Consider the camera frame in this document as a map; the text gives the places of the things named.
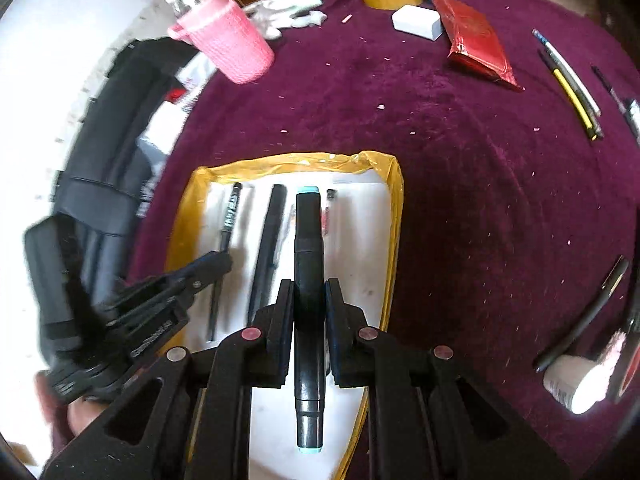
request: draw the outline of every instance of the white tissue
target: white tissue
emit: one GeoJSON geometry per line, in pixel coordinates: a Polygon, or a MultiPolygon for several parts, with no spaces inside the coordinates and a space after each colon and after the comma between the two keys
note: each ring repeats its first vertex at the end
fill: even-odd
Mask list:
{"type": "Polygon", "coordinates": [[[243,10],[265,39],[276,40],[282,35],[280,28],[322,25],[326,14],[311,10],[321,5],[322,0],[260,0],[243,10]]]}

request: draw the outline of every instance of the purple velvet surface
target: purple velvet surface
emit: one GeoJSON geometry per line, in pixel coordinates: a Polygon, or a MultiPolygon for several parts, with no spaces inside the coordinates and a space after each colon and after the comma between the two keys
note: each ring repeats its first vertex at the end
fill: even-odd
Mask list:
{"type": "MultiPolygon", "coordinates": [[[[576,416],[544,390],[531,362],[618,254],[633,257],[640,150],[590,64],[623,96],[640,94],[638,71],[604,30],[545,0],[461,0],[487,15],[523,93],[451,67],[445,36],[396,32],[390,11],[361,0],[324,1],[325,24],[286,30],[263,78],[236,86],[217,75],[207,86],[140,229],[130,277],[162,272],[198,166],[287,152],[391,153],[405,190],[390,332],[422,348],[450,345],[581,474],[638,381],[621,404],[576,416]],[[600,104],[603,141],[586,139],[536,53],[534,27],[600,104]]],[[[578,352],[608,338],[627,287],[628,273],[578,352]]]]}

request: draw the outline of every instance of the red package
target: red package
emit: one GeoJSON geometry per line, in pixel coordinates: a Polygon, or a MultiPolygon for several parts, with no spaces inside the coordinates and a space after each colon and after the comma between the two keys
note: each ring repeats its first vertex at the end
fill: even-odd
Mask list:
{"type": "Polygon", "coordinates": [[[503,81],[523,91],[516,83],[511,64],[493,27],[482,12],[457,0],[431,0],[451,40],[449,59],[492,81],[503,81]]]}

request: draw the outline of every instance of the white eraser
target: white eraser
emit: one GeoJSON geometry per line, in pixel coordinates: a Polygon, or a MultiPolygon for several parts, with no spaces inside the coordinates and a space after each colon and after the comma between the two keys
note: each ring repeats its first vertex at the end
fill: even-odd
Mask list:
{"type": "Polygon", "coordinates": [[[395,30],[415,34],[428,40],[437,40],[442,34],[440,15],[435,10],[405,5],[396,10],[391,15],[391,19],[395,30]]]}

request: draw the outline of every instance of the black stylus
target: black stylus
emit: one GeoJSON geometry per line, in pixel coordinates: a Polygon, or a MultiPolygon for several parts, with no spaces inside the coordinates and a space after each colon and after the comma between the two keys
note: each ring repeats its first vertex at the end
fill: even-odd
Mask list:
{"type": "Polygon", "coordinates": [[[298,449],[322,449],[324,413],[324,247],[320,193],[303,187],[296,195],[294,241],[294,371],[298,449]]]}
{"type": "Polygon", "coordinates": [[[603,306],[607,304],[609,298],[616,290],[616,287],[625,275],[626,268],[629,266],[629,260],[620,255],[616,261],[616,265],[611,269],[609,275],[605,278],[604,283],[598,291],[598,295],[588,304],[580,317],[575,321],[569,331],[556,343],[546,348],[533,361],[533,369],[536,373],[544,372],[547,367],[559,358],[571,344],[580,336],[589,323],[593,321],[603,306]]]}
{"type": "Polygon", "coordinates": [[[251,325],[256,311],[269,304],[271,285],[273,283],[273,271],[276,263],[274,256],[278,244],[278,234],[282,225],[282,213],[287,199],[287,187],[282,184],[274,184],[271,188],[271,197],[267,214],[264,216],[262,237],[258,258],[255,261],[254,282],[249,295],[249,307],[246,312],[246,324],[251,325]]]}
{"type": "MultiPolygon", "coordinates": [[[[222,231],[220,231],[220,245],[218,251],[226,253],[229,250],[229,243],[231,242],[231,235],[234,231],[234,225],[236,225],[236,216],[238,216],[238,204],[240,202],[240,191],[242,184],[236,182],[231,189],[231,196],[229,202],[226,205],[225,221],[222,224],[222,231]]],[[[211,300],[209,308],[209,326],[207,327],[207,341],[214,340],[214,334],[216,331],[216,321],[218,319],[218,310],[220,309],[220,293],[222,292],[222,280],[217,280],[211,285],[211,300]]]]}

